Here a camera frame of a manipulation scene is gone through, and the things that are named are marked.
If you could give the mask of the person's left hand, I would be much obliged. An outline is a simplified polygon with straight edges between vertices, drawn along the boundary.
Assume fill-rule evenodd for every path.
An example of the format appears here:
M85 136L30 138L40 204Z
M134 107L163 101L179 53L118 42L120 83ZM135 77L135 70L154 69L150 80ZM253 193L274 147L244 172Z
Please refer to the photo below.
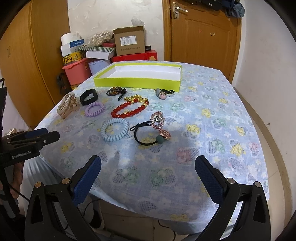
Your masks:
M14 172L13 172L13 180L12 180L11 186L15 190L17 190L18 192L20 192L20 190L21 190L20 185L22 184L22 181L23 181L22 172L23 172L23 162L15 164L14 165ZM3 189L3 185L1 182L0 182L0 189L1 190ZM15 192L15 190L10 189L10 192L11 192L13 198L17 199L19 197L19 194L18 194L18 192Z

